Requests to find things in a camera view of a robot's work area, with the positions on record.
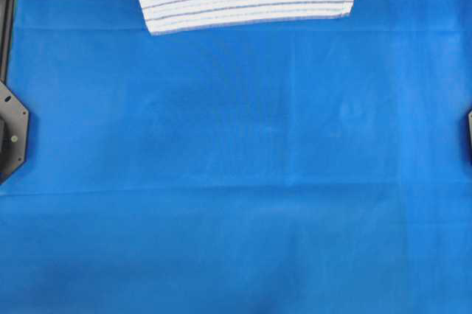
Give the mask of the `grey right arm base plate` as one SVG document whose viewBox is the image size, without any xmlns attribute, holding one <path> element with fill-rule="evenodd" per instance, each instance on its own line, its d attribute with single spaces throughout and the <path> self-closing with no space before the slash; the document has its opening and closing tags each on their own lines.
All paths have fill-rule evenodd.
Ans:
<svg viewBox="0 0 472 314">
<path fill-rule="evenodd" d="M 470 159 L 472 159 L 472 110 L 468 112 L 468 145 Z"/>
</svg>

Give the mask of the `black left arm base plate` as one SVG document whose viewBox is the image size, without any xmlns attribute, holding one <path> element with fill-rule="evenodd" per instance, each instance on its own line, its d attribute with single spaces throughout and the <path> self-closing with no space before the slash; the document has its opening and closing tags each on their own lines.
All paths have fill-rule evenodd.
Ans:
<svg viewBox="0 0 472 314">
<path fill-rule="evenodd" d="M 1 83 L 1 184 L 25 162 L 29 117 L 27 108 Z"/>
</svg>

